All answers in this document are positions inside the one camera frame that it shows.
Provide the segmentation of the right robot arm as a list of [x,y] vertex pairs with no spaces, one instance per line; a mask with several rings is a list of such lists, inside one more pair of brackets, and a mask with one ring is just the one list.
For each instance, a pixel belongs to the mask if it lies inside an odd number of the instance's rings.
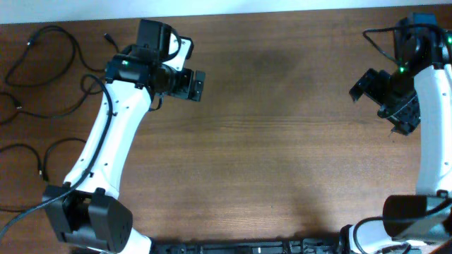
[[395,133],[420,129],[416,189],[389,196],[381,215],[344,226],[337,253],[416,253],[451,240],[451,32],[432,13],[413,13],[390,32],[397,69],[369,69],[349,93],[376,102]]

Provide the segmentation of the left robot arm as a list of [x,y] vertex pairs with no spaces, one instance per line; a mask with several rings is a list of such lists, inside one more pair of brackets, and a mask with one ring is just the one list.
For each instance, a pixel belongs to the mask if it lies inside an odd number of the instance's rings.
[[193,40],[143,19],[137,40],[107,63],[102,104],[83,151],[61,186],[45,188],[46,212],[59,241],[100,253],[149,253],[152,239],[133,227],[119,202],[121,175],[143,117],[166,96],[199,101],[206,75],[185,67]]

